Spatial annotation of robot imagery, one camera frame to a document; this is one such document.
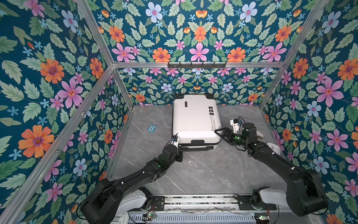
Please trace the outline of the white hard-shell suitcase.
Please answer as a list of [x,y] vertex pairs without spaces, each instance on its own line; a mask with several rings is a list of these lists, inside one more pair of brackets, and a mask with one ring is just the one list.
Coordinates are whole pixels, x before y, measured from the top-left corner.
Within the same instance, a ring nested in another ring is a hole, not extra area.
[[178,95],[173,101],[172,135],[179,138],[183,150],[215,149],[221,141],[215,130],[221,128],[216,100],[212,94]]

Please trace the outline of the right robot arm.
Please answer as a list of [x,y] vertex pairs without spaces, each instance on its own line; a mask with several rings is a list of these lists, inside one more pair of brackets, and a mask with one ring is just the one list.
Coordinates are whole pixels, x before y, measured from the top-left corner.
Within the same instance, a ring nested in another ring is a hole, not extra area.
[[305,170],[285,160],[275,150],[275,145],[259,140],[253,123],[242,123],[237,128],[216,129],[215,133],[231,146],[239,147],[250,157],[264,163],[277,173],[287,184],[286,191],[261,187],[253,190],[251,203],[259,209],[264,204],[288,207],[299,217],[319,211],[327,212],[329,203],[321,178],[314,170]]

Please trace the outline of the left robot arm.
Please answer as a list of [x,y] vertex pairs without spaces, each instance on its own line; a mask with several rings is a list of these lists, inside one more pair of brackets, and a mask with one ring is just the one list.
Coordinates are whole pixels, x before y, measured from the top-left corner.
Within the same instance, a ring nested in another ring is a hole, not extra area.
[[124,197],[164,176],[175,162],[183,161],[179,139],[177,135],[172,136],[162,153],[148,161],[142,169],[113,181],[107,178],[99,181],[79,205],[84,219],[90,224],[109,224]]

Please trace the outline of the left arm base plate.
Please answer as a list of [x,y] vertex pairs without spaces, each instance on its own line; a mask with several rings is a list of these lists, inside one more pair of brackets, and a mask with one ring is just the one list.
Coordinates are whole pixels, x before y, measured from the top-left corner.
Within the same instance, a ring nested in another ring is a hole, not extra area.
[[166,197],[153,196],[145,201],[140,208],[141,211],[163,211],[165,207]]

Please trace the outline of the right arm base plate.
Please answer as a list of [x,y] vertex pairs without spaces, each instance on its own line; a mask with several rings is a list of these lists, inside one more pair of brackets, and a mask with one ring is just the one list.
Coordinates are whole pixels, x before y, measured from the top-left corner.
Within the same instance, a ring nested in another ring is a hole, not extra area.
[[238,195],[235,194],[234,198],[238,202],[239,209],[242,211],[276,211],[277,206],[274,204],[268,204],[264,203],[259,195],[253,194],[253,195]]

